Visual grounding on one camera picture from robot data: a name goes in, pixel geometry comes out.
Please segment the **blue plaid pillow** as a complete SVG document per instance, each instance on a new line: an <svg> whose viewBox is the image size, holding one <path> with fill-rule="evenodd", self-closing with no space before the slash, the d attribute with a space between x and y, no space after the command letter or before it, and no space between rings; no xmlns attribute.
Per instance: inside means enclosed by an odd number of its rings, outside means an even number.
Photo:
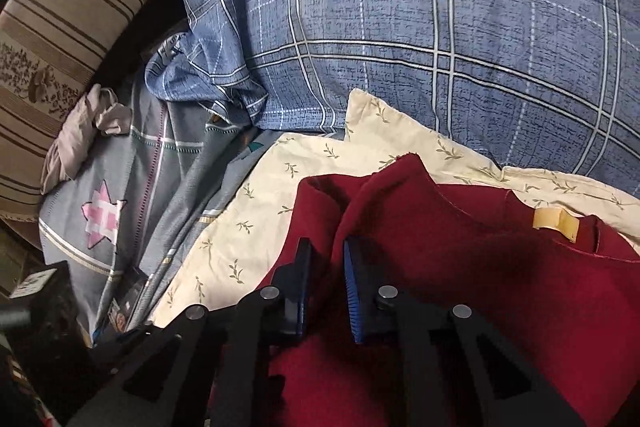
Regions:
<svg viewBox="0 0 640 427"><path fill-rule="evenodd" d="M330 132L367 91L499 166L639 191L639 0L183 0L146 87Z"/></svg>

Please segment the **dark photo booklet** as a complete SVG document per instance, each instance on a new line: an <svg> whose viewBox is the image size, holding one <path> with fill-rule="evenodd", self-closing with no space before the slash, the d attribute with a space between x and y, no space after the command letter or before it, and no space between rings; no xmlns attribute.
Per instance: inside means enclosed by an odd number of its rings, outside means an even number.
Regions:
<svg viewBox="0 0 640 427"><path fill-rule="evenodd" d="M108 308L108 324L116 333L124 333L137 306L148 277L139 268L130 268L120 281Z"/></svg>

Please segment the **dark red knit garment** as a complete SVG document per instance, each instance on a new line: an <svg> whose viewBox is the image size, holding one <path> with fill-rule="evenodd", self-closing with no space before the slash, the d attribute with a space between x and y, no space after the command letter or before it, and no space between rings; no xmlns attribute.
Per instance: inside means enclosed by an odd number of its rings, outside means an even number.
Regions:
<svg viewBox="0 0 640 427"><path fill-rule="evenodd" d="M283 390L254 426L393 426L384 345L356 343L343 244L353 237L383 279L442 309L465 305L544 376L584 421L639 421L639 259L596 217L575 235L537 225L502 188L439 185L413 154L370 176L299 183L288 236L260 288L314 253L305 332L273 347L269 376Z"/></svg>

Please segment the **brown striped floral cushion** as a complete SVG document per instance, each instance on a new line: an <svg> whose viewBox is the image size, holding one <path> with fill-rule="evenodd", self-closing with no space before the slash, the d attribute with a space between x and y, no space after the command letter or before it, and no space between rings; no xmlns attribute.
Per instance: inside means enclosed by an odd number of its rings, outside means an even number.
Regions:
<svg viewBox="0 0 640 427"><path fill-rule="evenodd" d="M34 221L51 143L148 0L8 0L1 11L1 214Z"/></svg>

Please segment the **cream leaf-print pillow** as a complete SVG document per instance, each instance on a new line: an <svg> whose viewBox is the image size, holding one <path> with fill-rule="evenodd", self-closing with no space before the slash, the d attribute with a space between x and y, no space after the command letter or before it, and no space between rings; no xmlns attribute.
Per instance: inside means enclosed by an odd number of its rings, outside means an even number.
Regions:
<svg viewBox="0 0 640 427"><path fill-rule="evenodd" d="M282 134L226 208L202 213L178 252L176 275L150 314L153 324L166 326L191 305L211 310L234 305L255 289L282 251L301 179L331 173L367 176L405 153L418 154L437 183L506 188L529 207L597 216L632 247L639 245L634 196L577 174L501 168L355 89L348 99L344 139Z"/></svg>

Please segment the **grey plaid bed sheet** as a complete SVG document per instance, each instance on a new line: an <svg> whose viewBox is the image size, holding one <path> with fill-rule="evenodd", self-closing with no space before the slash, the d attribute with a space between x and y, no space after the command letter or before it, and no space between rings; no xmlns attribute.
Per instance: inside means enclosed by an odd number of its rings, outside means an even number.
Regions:
<svg viewBox="0 0 640 427"><path fill-rule="evenodd" d="M136 292L125 326L144 322L209 218L216 218L280 132L214 122L193 103L163 102L143 79L118 96L132 112L125 135L98 136L75 179L44 199L44 260L67 262L78 323L106 336L117 294Z"/></svg>

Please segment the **beige crumpled cloth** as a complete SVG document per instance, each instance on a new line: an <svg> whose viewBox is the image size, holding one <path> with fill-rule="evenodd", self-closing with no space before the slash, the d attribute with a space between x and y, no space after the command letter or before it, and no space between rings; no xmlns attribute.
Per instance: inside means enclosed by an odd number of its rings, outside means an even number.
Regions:
<svg viewBox="0 0 640 427"><path fill-rule="evenodd" d="M95 84L81 95L47 151L40 193L46 195L58 184L76 178L98 134L128 134L131 123L132 109L120 103L112 89Z"/></svg>

